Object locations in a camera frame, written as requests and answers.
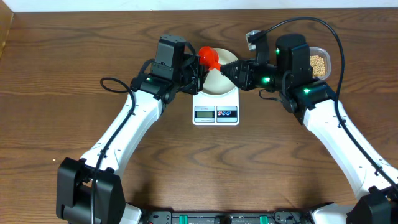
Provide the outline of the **red measuring scoop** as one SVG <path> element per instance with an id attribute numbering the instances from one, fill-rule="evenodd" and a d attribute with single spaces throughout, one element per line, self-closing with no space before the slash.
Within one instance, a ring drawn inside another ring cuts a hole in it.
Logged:
<path id="1" fill-rule="evenodd" d="M 217 51 L 209 46 L 202 47 L 199 52 L 200 64 L 204 65 L 207 70 L 216 69 L 221 71 L 221 64 L 219 63 L 219 55 Z"/>

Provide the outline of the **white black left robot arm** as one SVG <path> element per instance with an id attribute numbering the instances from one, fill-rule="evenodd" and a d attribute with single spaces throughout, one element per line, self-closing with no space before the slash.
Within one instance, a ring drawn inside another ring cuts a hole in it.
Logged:
<path id="1" fill-rule="evenodd" d="M 78 160 L 65 158 L 57 173 L 56 216 L 68 223 L 139 223 L 142 211 L 126 202 L 122 178 L 147 130 L 177 93 L 203 89 L 205 69 L 184 38 L 160 36 L 155 58 L 144 62 L 111 126 Z"/>

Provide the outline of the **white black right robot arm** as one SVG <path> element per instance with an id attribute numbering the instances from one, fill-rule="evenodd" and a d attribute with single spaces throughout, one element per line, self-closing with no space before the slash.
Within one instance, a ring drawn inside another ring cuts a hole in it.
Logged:
<path id="1" fill-rule="evenodd" d="M 397 223 L 397 169 L 370 145 L 345 113 L 336 93 L 312 75 L 310 47 L 301 34 L 276 40 L 269 64 L 266 35 L 248 35 L 256 58 L 221 66 L 239 89 L 277 91 L 284 108 L 323 143 L 354 192 L 356 205 L 320 205 L 308 211 L 312 223 Z"/>

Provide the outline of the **white round bowl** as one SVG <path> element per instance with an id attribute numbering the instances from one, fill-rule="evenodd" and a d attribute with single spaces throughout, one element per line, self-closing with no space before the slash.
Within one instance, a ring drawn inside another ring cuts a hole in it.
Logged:
<path id="1" fill-rule="evenodd" d="M 221 65 L 237 61 L 237 57 L 230 51 L 221 48 L 214 48 L 219 55 L 219 63 Z M 203 92 L 211 95 L 222 95 L 230 92 L 235 85 L 216 69 L 207 70 L 205 82 L 203 84 Z"/>

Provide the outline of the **white digital kitchen scale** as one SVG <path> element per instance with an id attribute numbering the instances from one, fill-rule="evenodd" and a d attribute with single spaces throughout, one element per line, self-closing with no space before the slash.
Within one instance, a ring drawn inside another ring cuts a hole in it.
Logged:
<path id="1" fill-rule="evenodd" d="M 204 91 L 193 96 L 192 122 L 197 126 L 237 126 L 239 124 L 239 90 L 221 95 Z"/>

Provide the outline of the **yellow soybeans in container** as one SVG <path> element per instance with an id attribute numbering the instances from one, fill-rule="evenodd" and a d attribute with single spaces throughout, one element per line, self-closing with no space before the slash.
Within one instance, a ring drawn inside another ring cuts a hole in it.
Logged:
<path id="1" fill-rule="evenodd" d="M 326 66 L 324 59 L 319 55 L 310 56 L 310 65 L 313 68 L 314 77 L 322 77 L 326 74 Z"/>

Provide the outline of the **clear plastic bean container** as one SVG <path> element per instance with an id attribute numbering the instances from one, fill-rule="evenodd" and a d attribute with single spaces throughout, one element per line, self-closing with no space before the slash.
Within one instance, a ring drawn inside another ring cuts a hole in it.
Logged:
<path id="1" fill-rule="evenodd" d="M 331 60 L 329 53 L 319 47 L 310 47 L 310 65 L 313 68 L 313 77 L 327 79 L 331 74 Z"/>

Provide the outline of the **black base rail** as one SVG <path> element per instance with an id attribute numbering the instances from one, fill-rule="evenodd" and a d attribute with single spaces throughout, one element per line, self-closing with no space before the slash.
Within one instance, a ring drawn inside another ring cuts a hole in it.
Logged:
<path id="1" fill-rule="evenodd" d="M 138 224 L 311 224 L 305 212 L 278 210 L 265 213 L 198 213 L 146 211 Z"/>

